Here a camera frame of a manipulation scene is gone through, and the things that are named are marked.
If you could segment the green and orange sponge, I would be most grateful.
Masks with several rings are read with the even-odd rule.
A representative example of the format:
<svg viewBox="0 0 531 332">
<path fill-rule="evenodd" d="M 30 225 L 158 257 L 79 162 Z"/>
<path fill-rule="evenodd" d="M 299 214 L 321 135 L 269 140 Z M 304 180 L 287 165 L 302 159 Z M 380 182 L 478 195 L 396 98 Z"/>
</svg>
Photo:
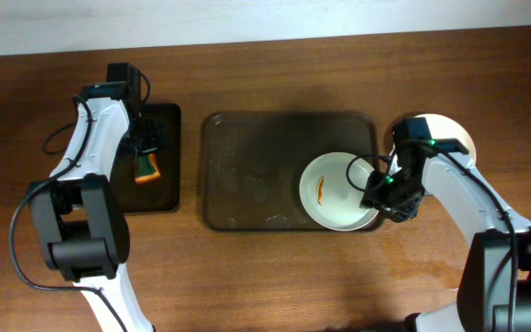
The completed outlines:
<svg viewBox="0 0 531 332">
<path fill-rule="evenodd" d="M 158 180 L 161 177 L 155 153 L 134 158 L 135 182 L 144 184 Z"/>
</svg>

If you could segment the pale green plate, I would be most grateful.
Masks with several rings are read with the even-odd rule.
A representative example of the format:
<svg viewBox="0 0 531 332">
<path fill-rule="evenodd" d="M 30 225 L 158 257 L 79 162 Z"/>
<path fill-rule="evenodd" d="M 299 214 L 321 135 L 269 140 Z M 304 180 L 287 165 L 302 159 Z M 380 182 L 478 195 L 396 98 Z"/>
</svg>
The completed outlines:
<svg viewBox="0 0 531 332">
<path fill-rule="evenodd" d="M 299 195 L 306 213 L 319 225 L 333 231 L 363 230 L 379 211 L 362 207 L 364 188 L 374 168 L 347 152 L 329 152 L 312 160 L 301 174 Z"/>
</svg>

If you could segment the cream white plate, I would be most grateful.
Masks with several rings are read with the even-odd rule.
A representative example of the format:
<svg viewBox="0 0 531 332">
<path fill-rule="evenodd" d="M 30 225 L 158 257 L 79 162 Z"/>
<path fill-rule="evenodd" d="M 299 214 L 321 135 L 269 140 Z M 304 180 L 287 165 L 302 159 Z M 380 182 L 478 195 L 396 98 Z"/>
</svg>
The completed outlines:
<svg viewBox="0 0 531 332">
<path fill-rule="evenodd" d="M 477 160 L 477 151 L 470 134 L 457 121 L 437 113 L 424 113 L 416 115 L 424 118 L 428 124 L 433 139 L 455 138 L 468 150 L 473 160 Z"/>
</svg>

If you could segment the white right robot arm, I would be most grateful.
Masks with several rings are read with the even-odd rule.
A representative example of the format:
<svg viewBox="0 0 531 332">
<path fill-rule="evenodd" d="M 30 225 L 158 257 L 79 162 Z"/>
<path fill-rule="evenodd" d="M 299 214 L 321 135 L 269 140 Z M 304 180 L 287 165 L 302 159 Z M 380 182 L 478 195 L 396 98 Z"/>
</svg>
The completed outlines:
<svg viewBox="0 0 531 332">
<path fill-rule="evenodd" d="M 435 197 L 469 244 L 454 303 L 409 315 L 407 331 L 531 331 L 531 221 L 488 184 L 455 136 L 436 138 L 423 117 L 392 128 L 394 148 L 372 173 L 361 204 L 393 222 Z"/>
</svg>

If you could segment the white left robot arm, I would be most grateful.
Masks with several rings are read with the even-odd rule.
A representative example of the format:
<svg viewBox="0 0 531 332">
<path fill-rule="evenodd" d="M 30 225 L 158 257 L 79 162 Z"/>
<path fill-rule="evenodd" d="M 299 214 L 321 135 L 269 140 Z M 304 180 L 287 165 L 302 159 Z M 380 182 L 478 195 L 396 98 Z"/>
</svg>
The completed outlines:
<svg viewBox="0 0 531 332">
<path fill-rule="evenodd" d="M 19 203 L 29 208 L 45 265 L 66 282 L 57 290 L 82 293 L 105 331 L 155 328 L 128 276 L 130 234 L 111 187 L 120 155 L 132 158 L 138 183 L 160 177 L 157 155 L 169 138 L 143 114 L 149 94 L 138 68 L 108 65 L 104 82 L 72 99 L 77 122 L 61 161 Z"/>
</svg>

